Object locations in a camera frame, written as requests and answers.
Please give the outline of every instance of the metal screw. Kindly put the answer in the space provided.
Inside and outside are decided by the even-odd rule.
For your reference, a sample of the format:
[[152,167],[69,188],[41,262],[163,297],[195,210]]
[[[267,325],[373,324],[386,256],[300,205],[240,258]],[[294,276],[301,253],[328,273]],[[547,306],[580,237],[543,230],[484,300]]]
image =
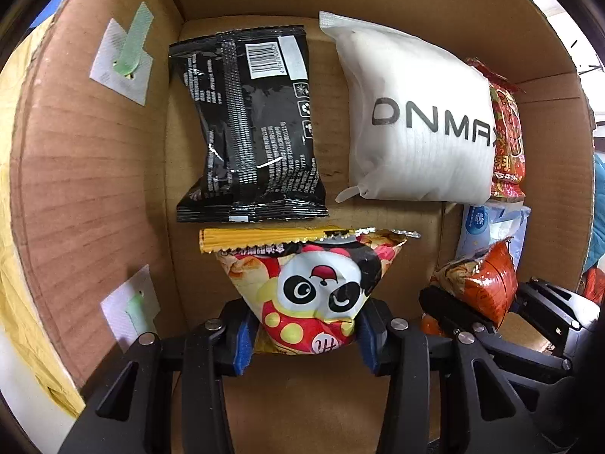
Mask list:
[[223,327],[223,321],[220,319],[209,319],[204,324],[204,327],[206,327],[206,329],[209,331],[218,331]]
[[458,341],[465,345],[470,345],[475,342],[475,337],[471,333],[463,331],[462,333],[458,333]]
[[395,317],[391,319],[391,327],[396,331],[405,331],[408,329],[408,321],[402,319],[401,317]]
[[150,345],[154,341],[155,341],[155,335],[153,333],[143,333],[142,335],[140,335],[138,337],[138,342],[143,346]]

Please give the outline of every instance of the panda face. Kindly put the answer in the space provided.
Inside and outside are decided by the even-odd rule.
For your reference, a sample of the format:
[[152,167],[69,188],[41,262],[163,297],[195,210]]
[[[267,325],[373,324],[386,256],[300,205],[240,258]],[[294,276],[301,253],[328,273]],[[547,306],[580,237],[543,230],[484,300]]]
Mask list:
[[354,317],[366,298],[361,271],[351,259],[329,251],[297,254],[279,273],[277,300],[287,314],[324,321]]

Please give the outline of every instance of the black snack bag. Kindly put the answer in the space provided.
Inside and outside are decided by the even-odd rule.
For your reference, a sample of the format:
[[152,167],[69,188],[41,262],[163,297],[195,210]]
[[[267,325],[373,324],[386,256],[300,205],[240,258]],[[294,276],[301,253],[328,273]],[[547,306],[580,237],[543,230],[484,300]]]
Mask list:
[[198,37],[170,46],[208,144],[203,177],[177,221],[328,216],[313,155],[303,26]]

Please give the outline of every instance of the barcode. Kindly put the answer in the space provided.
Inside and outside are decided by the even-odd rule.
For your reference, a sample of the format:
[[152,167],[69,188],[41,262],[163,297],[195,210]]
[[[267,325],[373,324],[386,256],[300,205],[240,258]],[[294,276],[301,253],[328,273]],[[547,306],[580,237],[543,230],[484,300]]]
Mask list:
[[250,78],[274,77],[286,75],[284,60],[279,52],[277,41],[246,45],[246,58],[250,69]]

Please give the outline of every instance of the cardboard box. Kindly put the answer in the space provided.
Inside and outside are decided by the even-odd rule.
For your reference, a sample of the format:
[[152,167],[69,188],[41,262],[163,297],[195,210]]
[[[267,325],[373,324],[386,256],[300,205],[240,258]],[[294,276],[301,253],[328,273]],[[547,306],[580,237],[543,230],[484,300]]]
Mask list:
[[[125,29],[141,2],[154,15],[146,105],[89,79],[111,18]],[[575,289],[592,227],[592,134],[573,62],[529,0],[67,0],[22,88],[11,155],[13,235],[48,335],[83,387],[116,342],[100,302],[149,264],[162,336],[215,317],[238,295],[210,255],[200,224],[175,206],[201,175],[205,147],[194,105],[171,80],[168,46],[190,37],[301,23],[310,50],[315,153],[331,218],[312,224],[418,230],[375,296],[418,317],[417,293],[455,252],[461,207],[370,201],[336,205],[346,187],[348,91],[319,10],[417,35],[456,56],[479,57],[518,84],[532,208],[518,275]],[[373,452],[387,380],[354,347],[317,357],[259,356],[226,381],[237,452]]]

